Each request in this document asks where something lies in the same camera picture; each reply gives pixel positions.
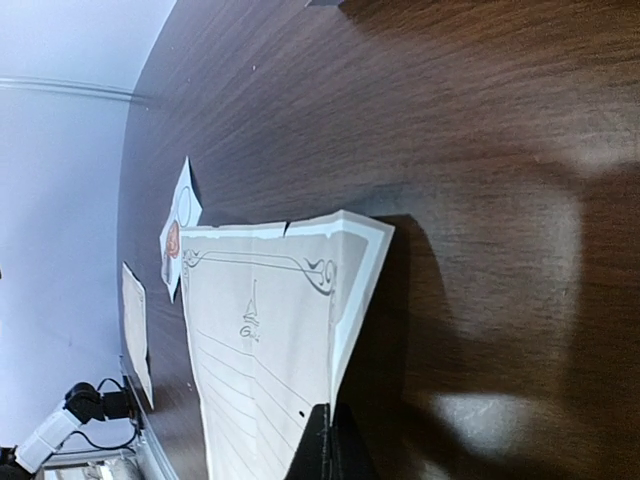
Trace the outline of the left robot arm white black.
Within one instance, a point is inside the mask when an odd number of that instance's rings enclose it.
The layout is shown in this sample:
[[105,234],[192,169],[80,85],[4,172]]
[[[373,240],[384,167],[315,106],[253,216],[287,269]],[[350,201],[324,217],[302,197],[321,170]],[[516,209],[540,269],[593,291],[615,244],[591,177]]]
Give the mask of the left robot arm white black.
[[101,393],[90,383],[75,384],[23,443],[1,448],[1,478],[34,479],[63,444],[91,421],[132,419],[131,396],[119,383],[116,387],[116,391]]

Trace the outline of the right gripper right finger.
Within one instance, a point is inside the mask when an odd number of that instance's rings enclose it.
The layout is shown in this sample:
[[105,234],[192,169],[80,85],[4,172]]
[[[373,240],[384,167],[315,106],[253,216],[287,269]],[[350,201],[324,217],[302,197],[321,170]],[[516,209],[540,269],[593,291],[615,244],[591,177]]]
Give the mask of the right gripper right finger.
[[350,407],[336,407],[331,426],[331,478],[338,480],[378,480],[369,450],[360,434]]

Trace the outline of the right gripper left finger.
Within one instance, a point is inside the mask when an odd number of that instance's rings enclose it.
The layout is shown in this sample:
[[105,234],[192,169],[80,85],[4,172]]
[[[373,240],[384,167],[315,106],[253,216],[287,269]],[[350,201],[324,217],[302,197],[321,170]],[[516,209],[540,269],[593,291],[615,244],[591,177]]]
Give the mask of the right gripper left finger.
[[309,414],[285,480],[328,480],[331,476],[330,406],[317,404]]

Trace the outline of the beige letter paper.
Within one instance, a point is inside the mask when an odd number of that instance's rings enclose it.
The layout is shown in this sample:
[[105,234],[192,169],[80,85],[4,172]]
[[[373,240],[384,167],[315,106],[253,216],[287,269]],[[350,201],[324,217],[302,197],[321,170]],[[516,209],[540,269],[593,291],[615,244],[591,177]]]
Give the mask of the beige letter paper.
[[148,363],[146,292],[126,263],[122,263],[122,299],[124,337],[131,364],[150,408],[154,409],[153,386]]
[[394,229],[345,210],[180,236],[189,353],[212,479],[281,479],[333,404]]

